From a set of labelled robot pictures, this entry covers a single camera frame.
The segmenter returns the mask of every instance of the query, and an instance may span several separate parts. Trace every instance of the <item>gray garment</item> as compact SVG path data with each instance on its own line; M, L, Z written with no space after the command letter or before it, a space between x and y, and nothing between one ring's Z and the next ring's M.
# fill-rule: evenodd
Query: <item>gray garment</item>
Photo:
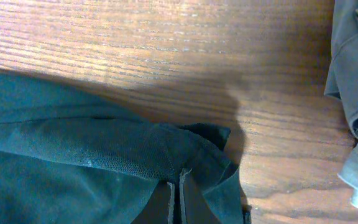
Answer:
M331 52L325 94L342 101L349 127L358 138L358 1L335 2ZM339 176L355 188L352 203L358 207L358 146Z

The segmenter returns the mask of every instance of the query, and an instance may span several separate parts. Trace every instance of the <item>dark teal cloth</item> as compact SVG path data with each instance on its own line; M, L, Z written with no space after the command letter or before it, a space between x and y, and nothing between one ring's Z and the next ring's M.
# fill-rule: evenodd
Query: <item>dark teal cloth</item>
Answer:
M242 223L229 132L154 124L69 86L0 74L0 223L130 223L183 169L221 223Z

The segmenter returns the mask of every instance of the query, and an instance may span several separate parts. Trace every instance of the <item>wood grain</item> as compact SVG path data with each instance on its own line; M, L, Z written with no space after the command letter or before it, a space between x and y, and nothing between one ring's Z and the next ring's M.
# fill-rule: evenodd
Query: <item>wood grain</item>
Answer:
M253 223L358 223L336 175L354 140L323 97L333 4L0 0L0 68L86 81L153 121L231 127Z

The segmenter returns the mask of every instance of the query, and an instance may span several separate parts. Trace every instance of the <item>brown wooden floor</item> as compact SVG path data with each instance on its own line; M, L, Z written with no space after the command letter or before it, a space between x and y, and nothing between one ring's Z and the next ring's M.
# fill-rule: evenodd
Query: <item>brown wooden floor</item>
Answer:
M333 1L57 2L0 0L0 68L231 127L253 223L358 223L337 178L354 140L323 97Z

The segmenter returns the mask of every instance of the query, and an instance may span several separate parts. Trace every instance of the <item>cloth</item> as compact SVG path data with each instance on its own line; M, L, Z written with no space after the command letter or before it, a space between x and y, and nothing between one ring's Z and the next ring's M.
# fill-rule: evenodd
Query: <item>cloth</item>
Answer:
M331 53L325 94L342 101L349 127L358 138L358 0L335 2ZM339 176L354 187L352 203L358 207L358 146Z
M229 133L154 124L70 86L0 74L0 223L131 223L185 169L221 223L243 223Z

